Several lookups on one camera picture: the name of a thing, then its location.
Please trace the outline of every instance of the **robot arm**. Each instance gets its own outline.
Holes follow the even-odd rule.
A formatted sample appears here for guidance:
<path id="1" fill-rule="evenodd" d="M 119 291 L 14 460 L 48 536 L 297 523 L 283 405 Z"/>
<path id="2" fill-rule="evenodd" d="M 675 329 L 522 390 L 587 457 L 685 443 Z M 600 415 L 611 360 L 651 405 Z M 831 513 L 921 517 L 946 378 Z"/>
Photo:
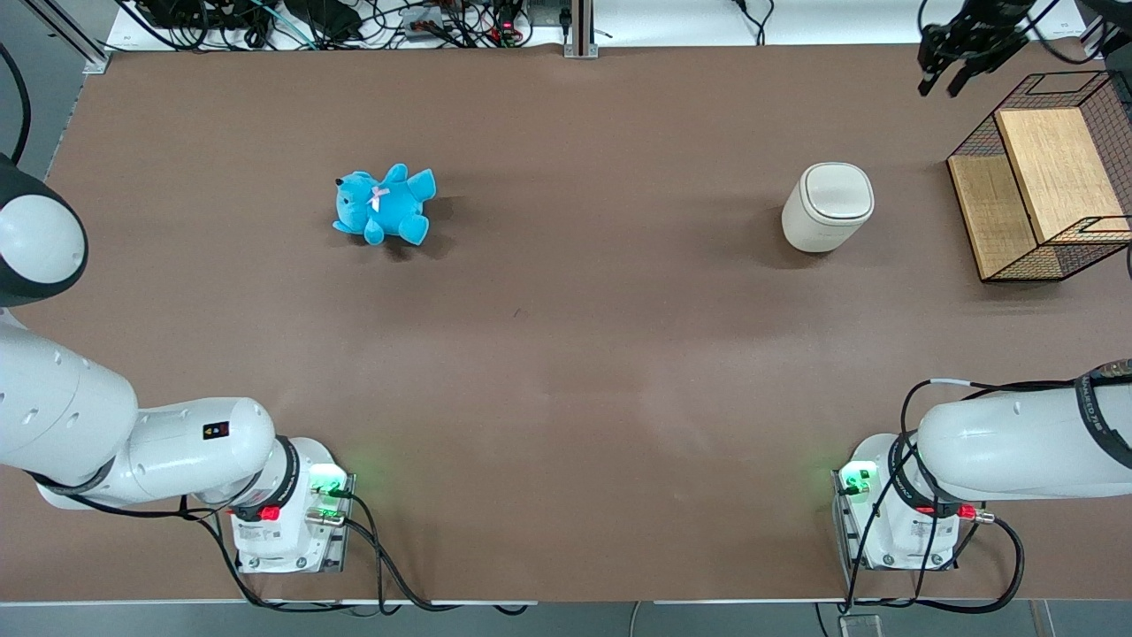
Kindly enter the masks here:
<path id="1" fill-rule="evenodd" d="M 192 494 L 232 509 L 245 570 L 321 570 L 344 520 L 329 492 L 346 484 L 325 447 L 276 437 L 250 398 L 138 410 L 126 379 L 6 309 L 67 290 L 86 262 L 75 212 L 0 155 L 0 464 L 27 472 L 66 509 Z"/>
<path id="2" fill-rule="evenodd" d="M 1132 432 L 1132 386 L 1100 387 L 1096 396 L 1112 431 Z M 1132 493 L 1132 467 L 1098 445 L 1071 388 L 936 406 L 916 442 L 945 501 Z"/>
<path id="3" fill-rule="evenodd" d="M 971 503 L 1132 493 L 1121 436 L 1132 432 L 1129 362 L 1072 386 L 938 405 L 907 436 L 866 439 L 837 475 L 844 554 L 859 553 L 865 568 L 918 570 L 931 548 L 928 568 L 947 568 L 960 517 L 977 517 Z"/>
<path id="4" fill-rule="evenodd" d="M 1034 27 L 1027 16 L 1036 3 L 1036 0 L 966 0 L 947 24 L 926 26 L 921 5 L 917 17 L 921 32 L 917 59 L 924 71 L 920 95 L 932 91 L 952 62 L 963 62 L 947 85 L 952 97 L 970 78 L 998 69 L 1029 42 L 1027 33 Z M 1081 0 L 1081 3 L 1116 28 L 1132 31 L 1132 0 Z M 1050 0 L 1034 21 L 1040 20 L 1053 6 Z"/>

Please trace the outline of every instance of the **wooden board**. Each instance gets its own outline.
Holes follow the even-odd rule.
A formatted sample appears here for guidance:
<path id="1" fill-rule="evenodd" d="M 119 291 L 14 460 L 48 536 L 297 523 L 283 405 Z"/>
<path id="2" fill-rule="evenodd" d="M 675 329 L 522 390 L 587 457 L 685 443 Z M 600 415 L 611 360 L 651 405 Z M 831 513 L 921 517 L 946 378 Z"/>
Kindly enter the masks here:
<path id="1" fill-rule="evenodd" d="M 1039 242 L 1086 216 L 1124 214 L 1079 109 L 1004 109 L 995 118 Z M 1127 229 L 1123 218 L 1091 227 Z"/>
<path id="2" fill-rule="evenodd" d="M 990 277 L 1037 246 L 1009 158 L 955 155 L 947 167 L 979 277 Z"/>

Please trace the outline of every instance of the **stuffed toy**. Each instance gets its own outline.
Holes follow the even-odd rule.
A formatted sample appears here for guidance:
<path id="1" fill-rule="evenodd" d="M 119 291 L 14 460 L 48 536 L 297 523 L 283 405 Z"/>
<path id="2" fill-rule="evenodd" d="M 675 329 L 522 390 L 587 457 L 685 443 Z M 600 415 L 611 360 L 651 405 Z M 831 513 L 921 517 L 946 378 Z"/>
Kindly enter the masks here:
<path id="1" fill-rule="evenodd" d="M 386 234 L 401 236 L 414 246 L 424 240 L 428 233 L 424 201 L 436 196 L 431 170 L 409 177 L 409 167 L 398 163 L 381 181 L 359 170 L 334 182 L 338 186 L 335 230 L 361 234 L 371 246 L 384 241 Z"/>

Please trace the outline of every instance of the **white container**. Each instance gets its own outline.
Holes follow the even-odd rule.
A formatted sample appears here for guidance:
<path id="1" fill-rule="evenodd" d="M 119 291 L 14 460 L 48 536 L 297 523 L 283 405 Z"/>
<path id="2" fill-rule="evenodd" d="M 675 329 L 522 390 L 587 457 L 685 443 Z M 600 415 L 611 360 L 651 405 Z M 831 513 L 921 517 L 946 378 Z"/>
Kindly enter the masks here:
<path id="1" fill-rule="evenodd" d="M 873 214 L 873 184 L 850 163 L 817 163 L 801 179 L 782 207 L 782 231 L 803 251 L 830 251 Z"/>

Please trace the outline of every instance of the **brown table surface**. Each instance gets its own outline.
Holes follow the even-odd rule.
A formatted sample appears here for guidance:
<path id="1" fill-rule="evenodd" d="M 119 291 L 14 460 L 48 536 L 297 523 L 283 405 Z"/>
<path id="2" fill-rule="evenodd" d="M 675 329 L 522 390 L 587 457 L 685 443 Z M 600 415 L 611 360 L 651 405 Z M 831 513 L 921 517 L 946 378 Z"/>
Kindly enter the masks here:
<path id="1" fill-rule="evenodd" d="M 251 396 L 325 442 L 426 596 L 834 599 L 829 472 L 912 384 L 1129 354 L 1122 259 L 980 283 L 944 164 L 1062 68 L 1030 48 L 952 100 L 916 93 L 915 46 L 115 55 L 49 180 L 89 267 L 17 316 L 144 406 Z M 831 160 L 876 212 L 807 256 L 779 212 Z M 436 171 L 424 246 L 334 231 L 334 178 L 394 162 Z M 196 526 L 57 511 L 2 474 L 0 599 L 237 596 Z M 1130 505 L 995 505 L 1021 595 L 1132 597 Z M 997 595 L 998 535 L 926 594 Z M 256 586 L 372 599 L 371 560 Z"/>

